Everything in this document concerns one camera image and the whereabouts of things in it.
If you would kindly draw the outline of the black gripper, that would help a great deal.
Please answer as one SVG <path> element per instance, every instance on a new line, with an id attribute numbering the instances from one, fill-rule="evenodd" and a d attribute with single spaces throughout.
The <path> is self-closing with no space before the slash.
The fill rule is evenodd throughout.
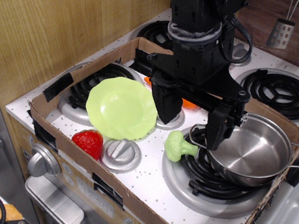
<path id="1" fill-rule="evenodd" d="M 217 150 L 245 118 L 250 95 L 230 75 L 233 44 L 215 41 L 192 46 L 175 41 L 173 54 L 148 55 L 152 65 L 152 96 L 159 119 L 171 122 L 186 99 L 208 114 L 205 128 L 207 150 Z"/>

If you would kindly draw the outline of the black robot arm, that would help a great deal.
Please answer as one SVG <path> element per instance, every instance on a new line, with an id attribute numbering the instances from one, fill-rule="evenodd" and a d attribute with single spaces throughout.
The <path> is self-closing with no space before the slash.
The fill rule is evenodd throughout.
<path id="1" fill-rule="evenodd" d="M 236 18 L 247 0 L 171 0 L 170 4 L 168 34 L 173 53 L 148 56 L 157 112 L 160 120 L 168 123 L 179 114 L 183 100 L 206 110 L 206 148 L 217 150 L 242 124 L 250 99 L 229 72 L 235 63 L 235 31 L 250 38 Z"/>

